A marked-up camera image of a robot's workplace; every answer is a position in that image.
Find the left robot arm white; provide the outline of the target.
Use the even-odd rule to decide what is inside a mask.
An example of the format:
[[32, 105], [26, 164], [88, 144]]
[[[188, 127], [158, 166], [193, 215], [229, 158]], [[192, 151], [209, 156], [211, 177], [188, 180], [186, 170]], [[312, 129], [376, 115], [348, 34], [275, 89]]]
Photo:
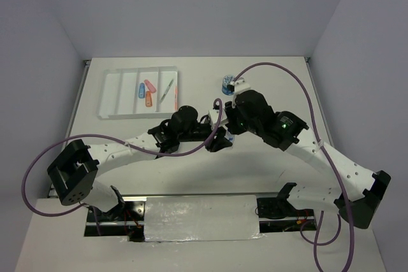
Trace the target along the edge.
[[93, 206], [110, 220], [120, 219], [126, 204], [113, 185], [97, 181], [97, 177], [128, 164], [151, 161], [165, 156], [182, 156], [181, 142], [197, 142], [209, 152], [231, 146], [225, 138], [226, 112], [216, 106], [206, 121], [198, 121], [198, 112], [183, 106], [170, 119], [134, 138], [87, 145], [82, 138], [66, 145], [47, 172], [63, 206], [82, 203]]

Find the green pen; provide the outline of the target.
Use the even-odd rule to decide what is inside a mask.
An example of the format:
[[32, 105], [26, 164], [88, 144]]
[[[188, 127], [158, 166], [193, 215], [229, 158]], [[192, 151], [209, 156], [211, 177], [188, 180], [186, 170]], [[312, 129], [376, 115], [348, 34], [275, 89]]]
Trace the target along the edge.
[[160, 100], [159, 100], [159, 103], [162, 103], [162, 102], [164, 101], [164, 99], [166, 98], [167, 94], [169, 93], [169, 91], [170, 91], [171, 86], [173, 85], [173, 83], [174, 83], [174, 78], [172, 78], [172, 79], [170, 80], [169, 84], [168, 84], [167, 87], [165, 88], [165, 90], [164, 90], [164, 92], [163, 92], [163, 95], [161, 96], [161, 98], [160, 98]]

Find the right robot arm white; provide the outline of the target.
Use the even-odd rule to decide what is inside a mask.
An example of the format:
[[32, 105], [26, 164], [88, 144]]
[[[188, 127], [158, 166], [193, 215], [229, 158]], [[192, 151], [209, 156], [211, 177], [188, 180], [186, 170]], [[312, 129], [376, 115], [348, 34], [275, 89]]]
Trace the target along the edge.
[[286, 183], [277, 200], [283, 215], [304, 208], [333, 211], [358, 229], [369, 227], [391, 181], [387, 172], [364, 168], [318, 141], [305, 121], [289, 111], [273, 111], [255, 90], [236, 95], [224, 110], [233, 134], [250, 132], [334, 181], [332, 186], [318, 188]]

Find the orange highlighter pen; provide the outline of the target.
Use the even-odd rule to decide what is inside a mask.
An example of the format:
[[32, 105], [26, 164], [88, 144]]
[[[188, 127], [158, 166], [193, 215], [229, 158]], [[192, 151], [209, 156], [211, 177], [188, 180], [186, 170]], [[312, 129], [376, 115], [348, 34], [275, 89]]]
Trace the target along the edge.
[[174, 110], [178, 110], [178, 87], [175, 86], [175, 93], [174, 93]]

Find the clear bottle blue cap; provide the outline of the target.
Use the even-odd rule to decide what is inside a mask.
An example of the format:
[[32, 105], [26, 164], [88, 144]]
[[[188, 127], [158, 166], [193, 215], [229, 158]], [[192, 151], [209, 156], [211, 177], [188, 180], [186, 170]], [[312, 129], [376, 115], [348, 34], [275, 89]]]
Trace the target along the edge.
[[234, 135], [231, 135], [231, 136], [227, 136], [226, 139], [233, 143], [234, 140], [235, 140], [235, 137], [234, 137]]

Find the blue translucent eraser case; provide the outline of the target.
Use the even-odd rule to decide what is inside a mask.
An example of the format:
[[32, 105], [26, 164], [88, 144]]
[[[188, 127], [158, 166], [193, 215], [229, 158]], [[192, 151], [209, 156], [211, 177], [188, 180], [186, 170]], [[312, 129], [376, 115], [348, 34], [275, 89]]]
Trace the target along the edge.
[[144, 99], [145, 98], [145, 84], [141, 82], [138, 88], [138, 98]]

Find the pink translucent eraser case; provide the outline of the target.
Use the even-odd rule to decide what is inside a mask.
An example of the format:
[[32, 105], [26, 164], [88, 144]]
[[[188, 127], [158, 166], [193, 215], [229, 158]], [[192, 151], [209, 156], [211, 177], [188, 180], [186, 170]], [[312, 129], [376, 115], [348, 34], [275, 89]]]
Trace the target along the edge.
[[144, 84], [145, 84], [146, 88], [148, 89], [148, 91], [150, 91], [152, 94], [157, 92], [157, 89], [154, 86], [154, 84], [151, 81], [149, 81], [148, 79], [144, 79]]

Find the orange eraser case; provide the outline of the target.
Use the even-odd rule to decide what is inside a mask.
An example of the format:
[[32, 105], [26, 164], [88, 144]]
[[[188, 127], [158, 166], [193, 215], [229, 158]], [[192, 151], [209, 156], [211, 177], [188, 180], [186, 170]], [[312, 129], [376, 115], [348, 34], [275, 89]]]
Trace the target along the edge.
[[150, 108], [152, 107], [152, 94], [151, 91], [146, 91], [145, 93], [145, 106]]

